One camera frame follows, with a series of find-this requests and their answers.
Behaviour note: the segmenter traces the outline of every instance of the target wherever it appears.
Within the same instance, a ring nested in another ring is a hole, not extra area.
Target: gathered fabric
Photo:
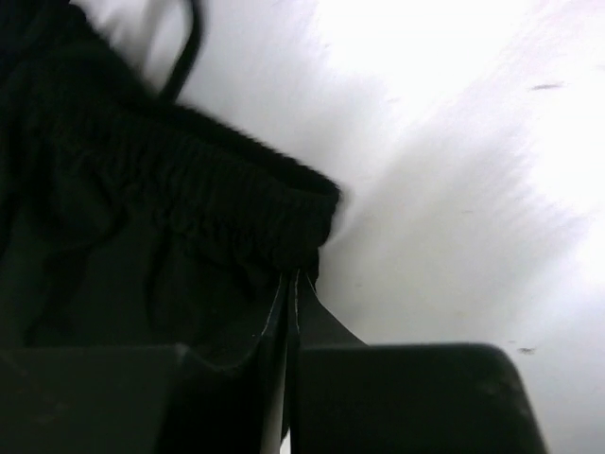
[[[3,346],[210,355],[317,265],[337,186],[176,105],[190,68],[152,93],[68,1],[0,3]]]

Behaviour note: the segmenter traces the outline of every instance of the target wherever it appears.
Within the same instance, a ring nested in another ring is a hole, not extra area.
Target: dark stain
[[[556,83],[541,83],[539,85],[534,85],[530,88],[532,92],[537,92],[539,90],[555,90],[557,88],[562,88],[563,84],[560,82]]]
[[[536,349],[534,348],[520,348],[517,350],[519,353],[522,353],[524,355],[533,355],[534,353],[536,353]]]

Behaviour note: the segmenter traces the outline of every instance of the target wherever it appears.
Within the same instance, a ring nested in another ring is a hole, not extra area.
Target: elastic waistband
[[[21,1],[3,2],[3,19],[6,5],[56,0]],[[27,13],[38,17],[27,8],[18,9],[21,28]],[[79,9],[49,8],[75,15],[60,45],[25,65],[26,77],[0,84],[26,129],[52,143],[60,161],[86,163],[125,196],[138,194],[161,226],[194,244],[211,237],[280,270],[314,259],[339,199],[332,182],[206,116],[159,101],[80,21]]]

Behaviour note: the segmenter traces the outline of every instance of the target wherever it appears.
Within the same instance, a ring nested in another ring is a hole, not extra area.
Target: white wall
[[[80,3],[161,85],[181,3]],[[500,345],[552,452],[604,452],[605,1],[212,0],[207,13],[182,99],[345,190],[323,303],[368,342]]]

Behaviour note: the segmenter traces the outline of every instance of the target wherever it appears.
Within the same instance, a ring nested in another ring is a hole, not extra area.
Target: black object
[[[397,438],[406,408],[375,405],[402,376],[457,403],[420,386],[425,355],[351,350],[316,298],[337,187],[170,102],[196,48],[156,96],[67,0],[0,3],[0,452],[255,454],[286,340],[295,452],[456,452]]]
[[[365,346],[289,295],[292,454],[545,454],[521,379],[475,344]]]

